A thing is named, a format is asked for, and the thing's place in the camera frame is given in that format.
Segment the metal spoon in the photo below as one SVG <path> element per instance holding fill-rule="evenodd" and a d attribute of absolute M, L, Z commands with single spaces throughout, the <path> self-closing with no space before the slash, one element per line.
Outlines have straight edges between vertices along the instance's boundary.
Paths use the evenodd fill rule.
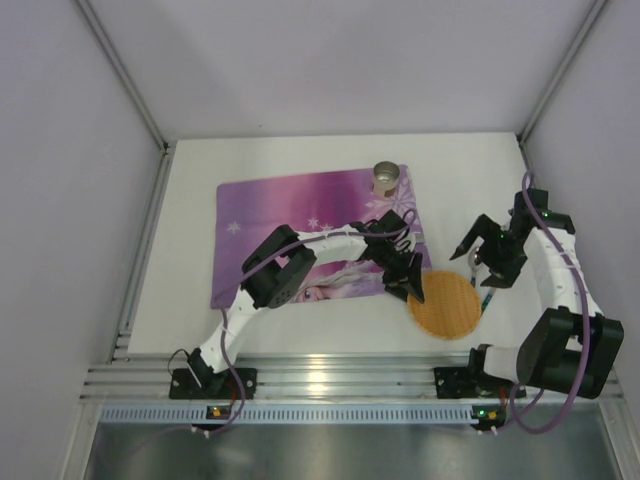
<path fill-rule="evenodd" d="M 473 287 L 477 286 L 477 275 L 482 264 L 482 260 L 480 258 L 480 247 L 476 246 L 469 251 L 468 257 L 468 266 L 470 268 L 470 284 Z"/>

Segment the round orange woven plate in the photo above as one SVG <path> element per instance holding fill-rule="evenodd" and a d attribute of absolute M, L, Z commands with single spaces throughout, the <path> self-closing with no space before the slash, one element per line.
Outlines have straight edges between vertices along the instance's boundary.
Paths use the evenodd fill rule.
<path fill-rule="evenodd" d="M 450 271 L 422 274 L 423 303 L 408 298 L 413 321 L 427 334 L 442 340 L 458 340 L 478 326 L 482 307 L 476 289 L 465 277 Z"/>

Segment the beige metal cup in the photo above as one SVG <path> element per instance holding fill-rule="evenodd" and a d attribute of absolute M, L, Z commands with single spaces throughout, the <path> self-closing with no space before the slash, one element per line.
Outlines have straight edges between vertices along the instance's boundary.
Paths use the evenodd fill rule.
<path fill-rule="evenodd" d="M 380 197 L 394 195 L 401 176 L 400 166 L 391 161 L 381 161 L 374 165 L 371 177 L 372 192 Z"/>

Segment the purple printed cloth placemat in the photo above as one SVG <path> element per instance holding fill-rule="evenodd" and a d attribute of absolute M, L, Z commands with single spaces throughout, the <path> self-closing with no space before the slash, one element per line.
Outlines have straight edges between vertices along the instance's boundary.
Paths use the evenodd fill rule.
<path fill-rule="evenodd" d="M 310 173 L 226 183 L 216 192 L 216 227 L 212 297 L 229 308 L 242 274 L 242 263 L 280 225 L 298 232 L 332 230 L 380 219 L 388 210 L 416 218 L 407 240 L 423 255 L 422 269 L 432 262 L 418 216 L 410 170 L 399 165 L 395 192 L 388 197 L 373 190 L 373 169 Z M 383 270 L 373 261 L 342 261 L 316 266 L 290 303 L 357 298 L 384 294 Z"/>

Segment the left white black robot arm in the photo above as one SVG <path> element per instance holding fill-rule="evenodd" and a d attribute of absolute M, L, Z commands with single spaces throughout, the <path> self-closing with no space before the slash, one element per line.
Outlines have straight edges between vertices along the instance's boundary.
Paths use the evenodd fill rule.
<path fill-rule="evenodd" d="M 218 296 L 211 300 L 222 320 L 212 336 L 187 356 L 187 370 L 196 386 L 204 392 L 219 390 L 234 367 L 250 322 L 292 300 L 315 267 L 372 262 L 383 271 L 387 293 L 424 303 L 423 255 L 406 244 L 415 219 L 413 210 L 404 215 L 389 210 L 379 219 L 324 232 L 277 227 L 242 264 L 231 305 L 223 306 Z"/>

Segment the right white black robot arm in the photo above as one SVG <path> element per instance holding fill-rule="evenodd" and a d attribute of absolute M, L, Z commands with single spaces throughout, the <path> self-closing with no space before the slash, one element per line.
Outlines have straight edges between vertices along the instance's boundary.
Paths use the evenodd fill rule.
<path fill-rule="evenodd" d="M 575 234 L 572 218 L 551 210 L 547 191 L 535 188 L 515 194 L 506 228 L 485 214 L 475 220 L 452 256 L 459 258 L 476 246 L 480 263 L 489 270 L 482 284 L 496 289 L 512 287 L 523 267 L 530 266 L 542 313 L 520 346 L 472 349 L 471 376 L 586 399 L 601 394 L 624 328 L 606 317 L 589 293 Z"/>

